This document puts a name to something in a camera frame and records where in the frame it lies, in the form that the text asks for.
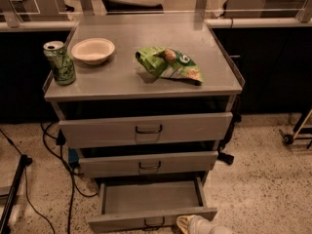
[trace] metal cart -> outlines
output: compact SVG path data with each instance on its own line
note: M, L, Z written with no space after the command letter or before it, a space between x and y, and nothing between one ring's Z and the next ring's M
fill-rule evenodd
M297 139L311 139L307 145L307 149L312 145L312 125L307 125L309 118L312 116L312 106L311 108L302 113L298 122L295 124L293 128L293 134L284 134L282 130L280 133L283 137L283 143L286 145L293 144L293 142Z

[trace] metal leg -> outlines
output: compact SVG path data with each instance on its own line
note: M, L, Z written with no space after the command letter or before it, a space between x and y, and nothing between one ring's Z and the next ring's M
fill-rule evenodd
M306 128L304 125L308 121L308 119L312 116L312 109L309 111L302 113L301 117L299 118L298 122L295 124L293 128L293 134L292 135L286 135L283 133L282 130L280 130L280 134L283 137L283 143L284 144L293 144L293 142L296 139L312 139L312 137L308 136L303 136L300 137L300 135L304 134L312 134L312 129L311 128ZM312 140L308 143L307 149L310 148L312 145Z
M10 233L10 227L8 226L8 221L10 218L10 214L12 211L12 207L15 201L15 198L17 196L19 185L20 185L20 179L23 173L23 170L26 166L30 165L32 163L32 159L28 158L27 155L21 155L19 159L19 165L16 171L16 174L14 176L14 180L7 198L7 202L5 205L5 208L3 210L2 216L1 216L1 222L0 222L0 233L1 234L8 234Z

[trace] drawer cabinet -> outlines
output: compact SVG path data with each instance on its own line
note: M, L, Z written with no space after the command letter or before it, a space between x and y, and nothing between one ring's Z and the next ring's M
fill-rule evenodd
M152 230L175 225L179 215L213 219L203 185L244 82L202 16L84 15L68 50L87 38L106 38L116 52L96 67L75 61L76 81L52 80L45 99L82 172L99 188L92 229ZM150 44L188 53L204 82L151 77L136 61L136 50Z
M154 230L175 225L179 215L212 220L216 214L216 208L207 206L201 179L195 175L110 180L101 184L99 198L99 215L89 220L96 233Z
M190 149L178 153L83 158L79 163L86 177L144 176L211 170L216 156L213 151Z
M223 139L231 113L60 121L71 148Z

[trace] power cord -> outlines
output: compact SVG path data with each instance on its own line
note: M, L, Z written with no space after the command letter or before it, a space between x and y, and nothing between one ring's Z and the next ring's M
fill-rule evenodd
M61 130L58 131L58 137L54 137L54 136L51 136L48 134L48 130L54 125L54 123L55 122L50 123L47 128L44 128L43 125L41 124L41 129L43 130L42 139L43 139L43 143L44 143L45 147L47 148L47 150L62 162L63 166L69 172L69 175L71 178L71 184L72 184L72 186L71 186L71 197L70 197L70 201L69 201L69 210L68 210L68 219L67 219L67 233L70 234L70 220L71 220L71 215L72 215L72 206L73 206L75 188L84 197L91 198L91 197L97 196L98 194L95 193L92 195L86 195L79 190L79 188L76 184L76 181L75 181L75 176L81 176L81 174L75 174L74 171L71 169L71 167L63 159L62 147L65 145L66 139L65 139L62 131ZM46 136L51 137L52 139L56 140L56 145L59 145L59 156L53 150L51 150L51 148L47 144Z
M18 147L14 144L14 142L0 129L1 134L4 136L4 138L14 147L14 149L19 153L19 155L21 156L22 153L20 152L20 150L18 149ZM30 205L30 207L33 209L34 212L36 212L38 215L40 215L42 218L44 218L50 225L51 229L53 230L53 233L56 234L56 230L54 228L54 226L51 224L51 222L48 220L47 217L45 217L44 215L40 214L35 207L31 204L29 197L28 197L28 184L27 184L27 171L26 171L26 167L24 169L25 171L25 194L26 194L26 199L28 204Z

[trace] metal frame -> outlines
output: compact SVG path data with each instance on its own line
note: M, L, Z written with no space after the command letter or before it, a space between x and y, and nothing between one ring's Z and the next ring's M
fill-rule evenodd
M302 10L300 10L295 18L300 22L307 23L311 21L312 17L312 0L306 0Z
M9 27L20 26L20 17L16 13L11 0L0 0L0 9Z
M21 176L25 167L30 165L31 163L32 163L32 159L28 158L27 155L20 156L19 165L17 167L16 174L14 176L14 180L13 180L10 192L7 196L7 202L6 202L4 211L1 216L0 234L10 233L10 227L8 226L8 222L9 222L10 214L13 208L13 204L15 202L15 198L19 190L20 179L21 179Z
M284 134L284 132L280 130L280 134L283 137L283 143L289 145L293 144L293 142L297 139L309 139L310 141L306 146L306 148L309 149L312 145L312 126L308 126L306 124L311 117L312 117L312 106L307 112L301 114L301 117L299 118L299 120L297 121L297 123L293 128L292 135Z

